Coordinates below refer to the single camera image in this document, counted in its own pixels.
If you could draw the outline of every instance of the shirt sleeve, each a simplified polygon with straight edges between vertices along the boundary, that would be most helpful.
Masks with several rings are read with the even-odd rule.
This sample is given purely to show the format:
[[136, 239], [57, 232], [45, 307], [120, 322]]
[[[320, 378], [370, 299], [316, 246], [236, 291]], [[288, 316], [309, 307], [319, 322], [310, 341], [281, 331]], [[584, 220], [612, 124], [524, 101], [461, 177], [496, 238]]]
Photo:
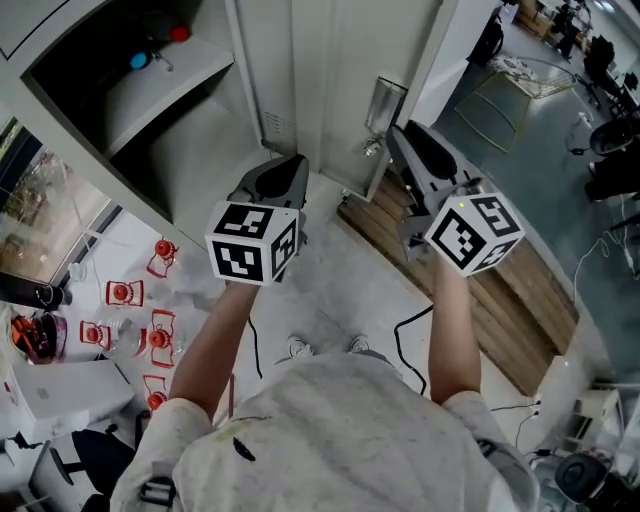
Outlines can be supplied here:
[[442, 406], [471, 432], [484, 457], [509, 487], [518, 508], [527, 512], [537, 510], [540, 484], [524, 456], [509, 443], [482, 395], [464, 391]]
[[125, 512], [138, 501], [140, 488], [153, 476], [154, 464], [173, 469], [191, 443], [211, 432], [211, 420], [196, 404], [182, 398], [165, 402], [153, 413], [133, 462], [116, 484], [111, 512]]

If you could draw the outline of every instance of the window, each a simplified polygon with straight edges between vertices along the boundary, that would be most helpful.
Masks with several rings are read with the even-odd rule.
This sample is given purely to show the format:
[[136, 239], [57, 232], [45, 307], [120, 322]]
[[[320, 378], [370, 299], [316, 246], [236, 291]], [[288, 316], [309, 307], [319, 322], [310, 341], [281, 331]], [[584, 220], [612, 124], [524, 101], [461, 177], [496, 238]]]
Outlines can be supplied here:
[[0, 105], [0, 271], [60, 284], [85, 252], [74, 202], [94, 231], [119, 209], [69, 166], [65, 183], [62, 161], [2, 113]]

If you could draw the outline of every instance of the white box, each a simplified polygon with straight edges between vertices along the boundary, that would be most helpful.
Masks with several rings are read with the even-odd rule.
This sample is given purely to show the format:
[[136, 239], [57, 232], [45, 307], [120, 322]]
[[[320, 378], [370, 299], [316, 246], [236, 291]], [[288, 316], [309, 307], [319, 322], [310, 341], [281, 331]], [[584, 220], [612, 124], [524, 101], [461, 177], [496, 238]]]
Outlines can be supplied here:
[[425, 240], [463, 276], [494, 267], [524, 237], [499, 193], [447, 199]]
[[12, 423], [30, 443], [47, 441], [122, 409], [134, 391], [112, 361], [10, 366]]
[[268, 285], [298, 252], [300, 212], [220, 201], [205, 235], [216, 277]]

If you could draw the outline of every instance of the blue bottle cap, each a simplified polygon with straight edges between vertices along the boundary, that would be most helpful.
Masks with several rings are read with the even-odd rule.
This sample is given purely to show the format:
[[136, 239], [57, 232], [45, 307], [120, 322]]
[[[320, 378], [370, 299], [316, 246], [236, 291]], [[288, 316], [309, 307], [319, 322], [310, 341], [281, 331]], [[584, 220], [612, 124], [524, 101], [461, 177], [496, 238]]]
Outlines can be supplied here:
[[142, 69], [148, 62], [147, 54], [145, 52], [138, 52], [133, 54], [129, 64], [133, 69]]

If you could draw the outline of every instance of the wooden platform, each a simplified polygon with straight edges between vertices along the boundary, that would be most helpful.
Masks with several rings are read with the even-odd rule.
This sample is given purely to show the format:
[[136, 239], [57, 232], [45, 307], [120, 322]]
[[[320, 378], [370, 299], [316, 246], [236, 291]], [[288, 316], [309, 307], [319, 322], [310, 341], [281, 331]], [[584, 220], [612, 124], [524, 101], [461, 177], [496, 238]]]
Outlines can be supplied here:
[[[411, 204], [396, 177], [387, 174], [371, 203], [350, 197], [338, 215], [431, 298], [429, 259], [408, 263], [396, 230]], [[533, 397], [553, 357], [567, 351], [576, 309], [527, 240], [498, 266], [471, 277], [469, 285], [482, 351], [521, 393]]]

